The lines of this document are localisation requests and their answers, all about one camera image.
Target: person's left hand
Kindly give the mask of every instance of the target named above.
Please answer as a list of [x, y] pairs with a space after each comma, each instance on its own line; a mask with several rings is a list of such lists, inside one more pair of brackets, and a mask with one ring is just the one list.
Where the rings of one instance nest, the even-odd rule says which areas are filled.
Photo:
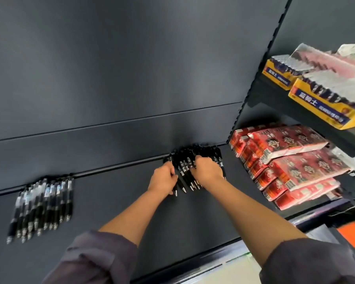
[[159, 193], [164, 199], [168, 194], [173, 194], [172, 188], [177, 181], [178, 176], [175, 175], [174, 166], [170, 161], [167, 161], [154, 170], [147, 190]]

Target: sleeve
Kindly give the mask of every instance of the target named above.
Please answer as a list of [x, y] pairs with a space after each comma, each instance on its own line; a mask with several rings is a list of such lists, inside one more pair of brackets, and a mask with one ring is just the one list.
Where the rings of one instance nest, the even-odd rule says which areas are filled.
[[295, 239], [271, 253], [259, 276], [262, 284], [354, 284], [355, 258], [344, 245]]
[[137, 246], [121, 235], [89, 231], [75, 238], [43, 284], [128, 284]]

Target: person's right hand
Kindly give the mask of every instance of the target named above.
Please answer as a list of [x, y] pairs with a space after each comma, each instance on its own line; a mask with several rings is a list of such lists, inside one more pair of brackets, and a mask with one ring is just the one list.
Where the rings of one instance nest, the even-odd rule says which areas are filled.
[[208, 188], [213, 181], [223, 179], [221, 167], [211, 158], [197, 155], [194, 162], [196, 168], [191, 168], [190, 172], [192, 172], [199, 184], [205, 188]]

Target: blue label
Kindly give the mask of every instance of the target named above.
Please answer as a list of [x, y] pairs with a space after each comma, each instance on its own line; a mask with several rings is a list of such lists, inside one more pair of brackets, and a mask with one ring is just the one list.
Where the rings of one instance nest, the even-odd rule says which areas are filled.
[[341, 114], [337, 110], [329, 107], [328, 105], [324, 104], [322, 101], [312, 97], [311, 95], [307, 94], [306, 92], [300, 89], [297, 89], [294, 94], [298, 96], [300, 99], [310, 104], [311, 106], [322, 111], [324, 114], [326, 114], [327, 116], [329, 116], [330, 118], [332, 118], [333, 120], [337, 121], [340, 124], [346, 124], [350, 120], [348, 117]]
[[273, 69], [270, 67], [266, 67], [266, 72], [268, 72], [270, 75], [274, 76], [276, 79], [281, 81], [284, 85], [289, 86], [291, 84], [290, 80], [286, 79], [279, 73], [275, 72]]

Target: hand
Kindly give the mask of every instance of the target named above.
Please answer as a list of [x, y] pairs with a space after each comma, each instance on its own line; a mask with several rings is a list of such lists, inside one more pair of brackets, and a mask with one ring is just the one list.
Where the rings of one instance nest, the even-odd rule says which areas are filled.
[[204, 186], [208, 186], [217, 179], [223, 179], [222, 169], [209, 157], [196, 156], [194, 161], [196, 168], [191, 168], [190, 171], [194, 178]]
[[178, 176], [175, 175], [174, 166], [170, 161], [167, 161], [154, 170], [148, 191], [159, 193], [164, 199], [168, 194], [173, 194], [172, 188], [177, 181]]

